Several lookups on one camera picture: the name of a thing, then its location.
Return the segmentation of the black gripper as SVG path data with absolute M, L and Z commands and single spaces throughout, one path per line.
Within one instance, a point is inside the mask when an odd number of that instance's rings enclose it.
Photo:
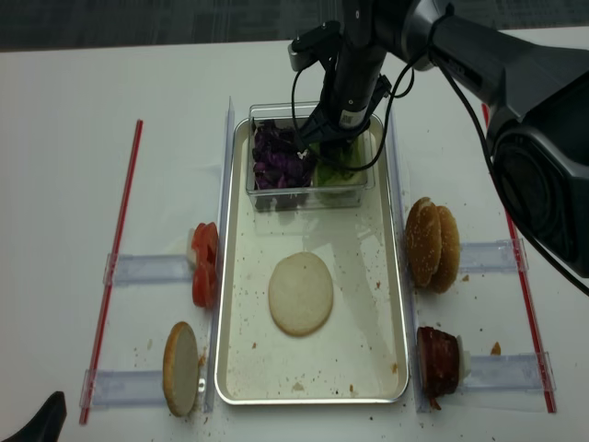
M 299 128 L 303 147 L 323 161 L 344 161 L 346 140 L 369 126 L 375 107 L 389 93 L 385 76 L 336 75 L 327 94 Z

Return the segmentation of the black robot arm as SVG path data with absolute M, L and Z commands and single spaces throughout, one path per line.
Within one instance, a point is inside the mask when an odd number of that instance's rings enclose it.
M 357 136 L 395 88 L 388 54 L 437 67 L 489 110 L 480 135 L 491 179 L 515 225 L 552 265 L 588 275 L 588 53 L 537 45 L 455 14 L 447 1 L 347 1 L 344 20 L 294 39 L 292 68 L 322 64 L 303 144 Z

